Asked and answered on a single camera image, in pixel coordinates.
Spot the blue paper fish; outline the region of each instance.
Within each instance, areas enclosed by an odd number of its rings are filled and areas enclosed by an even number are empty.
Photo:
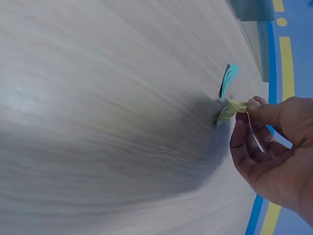
[[[219,93],[219,98],[225,97],[229,84],[238,75],[238,72],[239,72],[238,65],[236,64],[233,64],[232,66],[230,66],[229,64],[227,65]]]

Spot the floor marking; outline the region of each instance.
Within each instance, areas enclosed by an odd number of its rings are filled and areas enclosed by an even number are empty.
[[[281,206],[269,202],[260,235],[272,235],[278,220]]]
[[[287,23],[288,22],[285,18],[280,17],[277,19],[277,24],[281,27],[285,27],[287,25]]]
[[[279,37],[282,59],[283,101],[294,96],[294,75],[290,37]]]
[[[283,0],[273,0],[274,10],[276,12],[284,12]]]

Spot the finger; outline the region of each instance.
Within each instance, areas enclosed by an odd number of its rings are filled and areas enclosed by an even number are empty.
[[[271,125],[281,128],[279,123],[279,115],[283,110],[282,103],[268,104],[263,102],[261,97],[255,96],[255,99],[248,101],[248,113],[252,119],[264,125]]]
[[[255,97],[253,97],[253,99],[258,101],[261,105],[268,104],[268,102],[265,99],[263,99],[262,97],[260,97],[260,96],[256,95]]]
[[[267,102],[265,99],[263,99],[262,97],[260,97],[260,96],[255,96],[255,97],[253,97],[253,99],[256,100],[256,101],[258,101],[261,105],[266,105],[266,104],[268,104],[268,102]],[[289,141],[289,139],[287,138],[287,136],[284,134],[282,128],[280,128],[280,127],[275,127],[275,126],[274,126],[273,128],[275,129],[275,131],[276,131],[278,134],[280,134],[282,137],[284,137],[286,140]]]
[[[251,131],[248,115],[237,113],[236,119],[242,120],[246,125],[246,149],[251,159],[253,159],[257,163],[262,163],[262,162],[270,160],[271,158],[267,157],[269,155],[264,154],[260,150],[260,147],[255,140],[255,137]]]
[[[257,163],[250,158],[246,149],[246,125],[238,119],[230,139],[230,152],[234,165],[242,177],[248,181]]]
[[[280,157],[289,150],[276,140],[266,125],[251,119],[251,129],[263,150],[271,153],[272,157]]]

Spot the blue stripe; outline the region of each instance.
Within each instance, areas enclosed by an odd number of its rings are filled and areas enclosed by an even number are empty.
[[[268,47],[269,47],[269,95],[270,104],[276,104],[276,53],[272,22],[268,22]]]
[[[248,223],[248,227],[246,229],[246,235],[253,235],[256,224],[259,219],[262,204],[263,204],[263,198],[260,197],[259,195],[256,195],[256,198],[254,200],[254,204],[252,207],[252,212],[251,212],[250,220]]]
[[[268,22],[268,48],[269,48],[269,92],[268,101],[270,104],[276,104],[276,55],[275,55],[275,42],[272,22]],[[270,131],[274,134],[274,129],[269,126]],[[246,229],[246,235],[253,235],[255,227],[258,223],[263,198],[256,195],[254,200],[250,220]]]

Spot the hand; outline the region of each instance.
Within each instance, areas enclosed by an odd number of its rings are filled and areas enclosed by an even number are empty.
[[[249,100],[248,115],[237,114],[230,140],[236,169],[258,195],[299,213],[312,226],[313,99],[292,97],[270,105],[255,96]],[[292,148],[280,144],[266,125]]]

